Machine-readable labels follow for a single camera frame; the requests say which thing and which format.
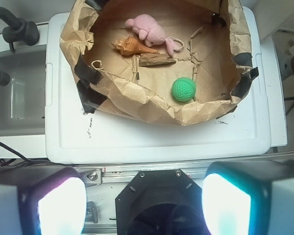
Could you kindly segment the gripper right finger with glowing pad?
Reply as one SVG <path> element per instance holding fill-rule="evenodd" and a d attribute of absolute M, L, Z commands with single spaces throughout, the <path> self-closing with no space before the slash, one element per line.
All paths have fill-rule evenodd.
<path fill-rule="evenodd" d="M 294 235 L 294 160 L 213 162 L 201 203 L 212 235 Z"/>

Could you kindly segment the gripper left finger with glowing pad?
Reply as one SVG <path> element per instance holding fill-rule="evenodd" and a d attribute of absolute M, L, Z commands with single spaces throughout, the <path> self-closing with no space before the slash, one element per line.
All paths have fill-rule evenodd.
<path fill-rule="evenodd" d="M 73 167 L 0 167 L 0 235 L 80 235 L 86 204 Z"/>

